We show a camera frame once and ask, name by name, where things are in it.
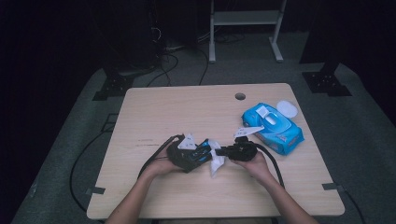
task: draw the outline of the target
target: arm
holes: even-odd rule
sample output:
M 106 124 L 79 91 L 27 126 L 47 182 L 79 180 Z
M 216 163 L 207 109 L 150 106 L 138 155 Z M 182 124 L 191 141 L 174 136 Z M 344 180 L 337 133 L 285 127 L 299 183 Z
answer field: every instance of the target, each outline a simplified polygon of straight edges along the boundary
M 262 153 L 258 152 L 251 161 L 233 161 L 239 164 L 267 189 L 274 200 L 280 215 L 286 219 L 287 223 L 317 223 L 305 210 L 295 202 L 291 196 L 277 183 L 271 175 L 267 162 Z
M 157 158 L 163 157 L 166 157 L 166 148 L 157 156 Z M 106 223 L 136 223 L 152 180 L 158 175 L 164 175 L 178 169 L 169 160 L 153 161 L 136 180 L 136 183 L 134 183 L 125 198 L 114 209 Z

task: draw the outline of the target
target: blue wet wipes pack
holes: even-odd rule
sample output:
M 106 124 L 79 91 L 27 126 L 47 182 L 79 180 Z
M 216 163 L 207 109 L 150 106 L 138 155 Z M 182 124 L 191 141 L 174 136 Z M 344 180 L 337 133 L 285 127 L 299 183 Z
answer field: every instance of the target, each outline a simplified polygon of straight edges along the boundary
M 245 127 L 264 127 L 254 133 L 280 155 L 288 155 L 304 141 L 303 131 L 270 105 L 259 103 L 242 116 Z

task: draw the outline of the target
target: white shelf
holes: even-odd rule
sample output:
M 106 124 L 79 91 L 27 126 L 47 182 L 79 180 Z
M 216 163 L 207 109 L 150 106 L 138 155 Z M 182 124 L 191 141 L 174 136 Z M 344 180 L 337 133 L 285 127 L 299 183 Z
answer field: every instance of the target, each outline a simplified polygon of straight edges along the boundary
M 269 11 L 217 11 L 214 25 L 259 25 L 276 24 L 278 10 Z

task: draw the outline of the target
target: table grommet hole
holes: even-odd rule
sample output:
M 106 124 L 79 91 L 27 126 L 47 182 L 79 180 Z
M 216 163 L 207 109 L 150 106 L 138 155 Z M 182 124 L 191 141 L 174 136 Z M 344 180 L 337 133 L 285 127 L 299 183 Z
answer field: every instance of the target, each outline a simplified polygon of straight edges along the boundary
M 244 93 L 242 93 L 242 92 L 238 92 L 238 93 L 235 95 L 235 99 L 240 100 L 240 101 L 243 101 L 243 100 L 245 100 L 246 98 L 247 98 L 246 95 L 245 95 Z

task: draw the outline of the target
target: tabletop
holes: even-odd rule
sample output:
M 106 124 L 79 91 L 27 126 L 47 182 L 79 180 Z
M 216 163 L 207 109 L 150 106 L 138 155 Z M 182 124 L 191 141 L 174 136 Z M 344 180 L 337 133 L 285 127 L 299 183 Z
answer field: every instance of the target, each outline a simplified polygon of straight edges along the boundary
M 243 100 L 235 97 L 241 95 Z M 276 83 L 129 89 L 95 185 L 105 191 L 92 195 L 87 216 L 107 218 L 131 189 L 145 161 L 170 136 L 191 133 L 196 144 L 210 138 L 230 146 L 247 109 L 257 103 L 276 106 L 281 100 L 297 107 L 299 113 L 292 121 L 302 128 L 305 139 L 288 156 L 269 149 L 287 192 L 312 216 L 342 215 L 345 207 L 338 192 L 322 187 L 332 178 L 292 89 Z M 253 135 L 249 140 L 262 144 Z M 210 162 L 188 174 L 157 177 L 140 213 L 141 218 L 275 216 L 279 213 L 265 188 L 228 160 L 214 178 Z

